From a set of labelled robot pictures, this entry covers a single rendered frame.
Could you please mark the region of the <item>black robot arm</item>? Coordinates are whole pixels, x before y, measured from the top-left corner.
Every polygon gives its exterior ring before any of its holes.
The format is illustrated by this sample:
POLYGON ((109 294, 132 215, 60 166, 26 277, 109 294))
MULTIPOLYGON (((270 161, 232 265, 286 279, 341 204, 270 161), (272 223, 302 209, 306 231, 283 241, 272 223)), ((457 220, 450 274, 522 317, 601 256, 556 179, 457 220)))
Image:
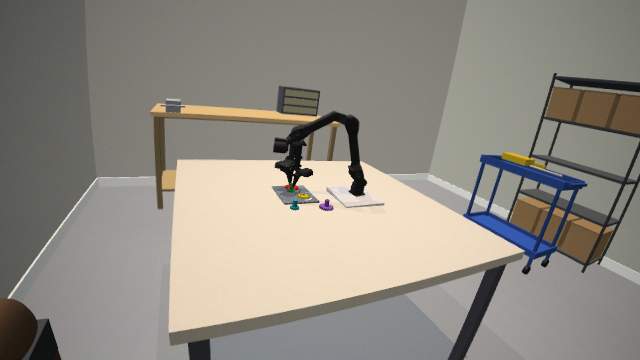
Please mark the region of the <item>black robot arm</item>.
MULTIPOLYGON (((288 146, 290 144, 289 154, 300 156, 302 153, 302 146, 307 146, 303 139, 313 131, 334 121, 344 124, 349 136, 351 165, 348 165, 348 173, 354 181, 352 182, 351 189, 348 192, 356 197, 366 195, 364 193, 364 188, 368 182, 364 178, 363 169, 360 164, 358 146, 360 122, 352 115, 346 116, 333 111, 330 114, 326 114, 310 123, 295 126, 292 128, 291 133, 286 137, 286 139, 275 137, 273 152, 285 153, 288 151, 288 146)), ((292 158, 292 160, 290 160, 287 156, 279 165, 280 171, 284 171, 286 173, 296 169, 295 159, 292 158)))

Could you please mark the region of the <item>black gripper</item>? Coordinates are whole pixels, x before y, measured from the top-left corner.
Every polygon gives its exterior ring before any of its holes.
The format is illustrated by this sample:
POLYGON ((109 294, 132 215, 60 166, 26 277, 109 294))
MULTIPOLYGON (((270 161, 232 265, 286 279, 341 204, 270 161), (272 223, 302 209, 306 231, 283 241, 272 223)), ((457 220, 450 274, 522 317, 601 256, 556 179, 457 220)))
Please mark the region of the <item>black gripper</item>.
MULTIPOLYGON (((294 173, 294 171, 290 171, 289 173, 286 173, 286 172, 283 171, 287 176, 289 185, 290 185, 290 183, 292 183, 293 176, 294 176, 294 178, 293 178, 293 187, 294 187, 301 176, 309 177, 309 176, 313 175, 313 170, 312 169, 309 169, 309 168, 301 169, 300 168, 302 166, 302 165, 300 165, 300 162, 301 162, 301 159, 303 158, 301 155, 300 156, 295 156, 295 155, 289 154, 289 156, 287 156, 287 157, 289 157, 290 160, 292 160, 292 158, 294 158, 295 161, 296 161, 296 169, 294 170, 295 173, 294 173)), ((277 169, 280 169, 280 165, 279 164, 281 162, 282 161, 276 162, 274 167, 277 168, 277 169)))

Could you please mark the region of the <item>purple gear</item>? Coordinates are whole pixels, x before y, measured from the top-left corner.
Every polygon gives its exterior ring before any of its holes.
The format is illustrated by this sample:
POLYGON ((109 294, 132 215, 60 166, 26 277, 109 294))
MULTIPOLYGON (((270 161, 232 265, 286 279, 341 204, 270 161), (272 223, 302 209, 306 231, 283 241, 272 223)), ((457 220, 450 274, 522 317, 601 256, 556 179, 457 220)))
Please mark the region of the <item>purple gear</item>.
POLYGON ((330 202, 330 200, 329 200, 329 199, 325 199, 325 204, 324 204, 324 203, 323 203, 323 204, 320 204, 320 205, 319 205, 319 208, 320 208, 321 210, 325 210, 325 211, 332 211, 332 210, 334 209, 334 207, 333 207, 333 206, 331 206, 331 205, 329 204, 329 202, 330 202))

